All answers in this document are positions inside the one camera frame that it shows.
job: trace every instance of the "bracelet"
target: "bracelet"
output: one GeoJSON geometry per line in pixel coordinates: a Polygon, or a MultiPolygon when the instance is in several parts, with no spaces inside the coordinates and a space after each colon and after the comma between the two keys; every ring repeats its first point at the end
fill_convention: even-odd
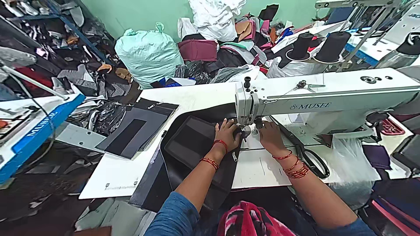
{"type": "Polygon", "coordinates": [[[285,172],[287,177],[289,178],[302,178],[303,176],[305,176],[307,173],[309,172],[309,168],[307,165],[305,165],[305,163],[303,164],[303,167],[300,168],[297,171],[294,172],[285,172]]]}
{"type": "Polygon", "coordinates": [[[287,156],[284,156],[284,157],[275,157],[275,156],[273,156],[273,158],[276,159],[276,160],[283,160],[283,159],[286,159],[286,158],[290,157],[291,155],[292,155],[292,151],[290,151],[289,155],[287,155],[287,156]]]}
{"type": "Polygon", "coordinates": [[[297,160],[296,160],[296,163],[295,163],[292,167],[290,167],[289,169],[284,170],[284,172],[291,171],[293,168],[295,168],[295,167],[297,166],[297,164],[299,163],[299,158],[296,158],[296,159],[297,159],[297,160]]]}
{"type": "Polygon", "coordinates": [[[208,158],[203,157],[203,158],[200,159],[200,161],[205,161],[205,162],[210,163],[216,169],[216,171],[219,169],[219,164],[217,164],[212,159],[208,159],[208,158]]]}
{"type": "Polygon", "coordinates": [[[228,153],[228,145],[226,145],[226,143],[225,143],[223,140],[220,140],[220,139],[215,140],[215,141],[213,142],[213,146],[214,146],[216,143],[221,143],[221,144],[223,144],[223,146],[225,146],[225,149],[226,149],[226,154],[228,153]]]}

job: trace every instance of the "thread spool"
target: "thread spool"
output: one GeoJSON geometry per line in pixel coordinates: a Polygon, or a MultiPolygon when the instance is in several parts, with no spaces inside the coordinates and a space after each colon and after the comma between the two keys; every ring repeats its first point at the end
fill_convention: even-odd
{"type": "Polygon", "coordinates": [[[351,34],[348,32],[334,32],[331,33],[319,52],[316,54],[315,59],[320,62],[334,63],[340,59],[340,54],[346,46],[351,34]]]}
{"type": "Polygon", "coordinates": [[[286,57],[291,60],[306,60],[309,59],[308,48],[314,37],[311,33],[299,34],[297,40],[293,43],[293,50],[286,52],[286,57]]]}

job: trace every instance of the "black-handled scissors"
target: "black-handled scissors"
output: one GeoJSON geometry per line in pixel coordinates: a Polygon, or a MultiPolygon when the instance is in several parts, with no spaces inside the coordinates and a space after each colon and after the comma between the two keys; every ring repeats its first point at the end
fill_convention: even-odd
{"type": "Polygon", "coordinates": [[[290,132],[288,129],[286,129],[286,127],[280,124],[273,116],[269,115],[268,117],[270,117],[270,119],[280,127],[280,131],[294,145],[299,160],[305,162],[308,168],[319,178],[327,178],[328,176],[330,176],[330,170],[328,169],[325,162],[318,156],[318,154],[316,154],[312,150],[306,149],[305,145],[292,132],[290,132]],[[324,173],[322,173],[322,171],[314,165],[313,161],[306,155],[307,152],[312,154],[317,159],[319,164],[324,169],[324,173]]]}

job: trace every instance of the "white sewing machine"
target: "white sewing machine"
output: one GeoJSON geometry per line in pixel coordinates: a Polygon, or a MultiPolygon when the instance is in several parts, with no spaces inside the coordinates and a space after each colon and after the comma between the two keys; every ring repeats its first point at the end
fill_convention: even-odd
{"type": "Polygon", "coordinates": [[[383,68],[245,81],[236,84],[235,104],[243,127],[262,128],[268,115],[304,113],[315,134],[335,134],[353,132],[367,115],[413,102],[419,92],[420,82],[383,68]]]}

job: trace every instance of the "woman's arm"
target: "woman's arm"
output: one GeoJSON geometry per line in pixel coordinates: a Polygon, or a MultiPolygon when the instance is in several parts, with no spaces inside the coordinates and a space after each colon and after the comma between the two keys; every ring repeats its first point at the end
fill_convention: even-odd
{"type": "MultiPolygon", "coordinates": [[[[290,151],[286,149],[281,139],[280,128],[274,122],[263,121],[264,127],[260,129],[262,146],[275,157],[287,156],[290,151]]],[[[278,160],[284,170],[296,163],[297,157],[292,155],[286,159],[278,160]]],[[[294,167],[290,172],[302,168],[303,163],[294,167]]],[[[290,178],[290,182],[314,218],[322,228],[333,229],[349,225],[357,220],[356,214],[325,185],[312,171],[302,178],[290,178]]]]}
{"type": "MultiPolygon", "coordinates": [[[[215,140],[224,141],[228,151],[239,145],[241,135],[239,133],[235,139],[233,138],[233,132],[237,128],[233,122],[233,120],[227,122],[225,119],[220,128],[218,124],[215,127],[215,140]]],[[[225,146],[216,143],[205,157],[220,164],[225,154],[225,146]]],[[[213,165],[201,161],[170,194],[144,235],[191,235],[215,172],[213,165]]]]}
{"type": "MultiPolygon", "coordinates": [[[[234,121],[227,122],[226,118],[221,127],[216,124],[216,137],[215,140],[223,140],[228,146],[228,151],[232,151],[239,145],[240,133],[233,138],[233,132],[238,127],[233,124],[234,121]]],[[[215,161],[217,164],[223,159],[226,154],[226,148],[221,143],[216,143],[205,158],[215,161]]],[[[200,212],[201,207],[206,198],[207,191],[209,190],[211,180],[213,179],[216,169],[208,162],[201,161],[191,173],[182,181],[182,183],[175,189],[175,192],[180,193],[187,198],[200,212]]]]}

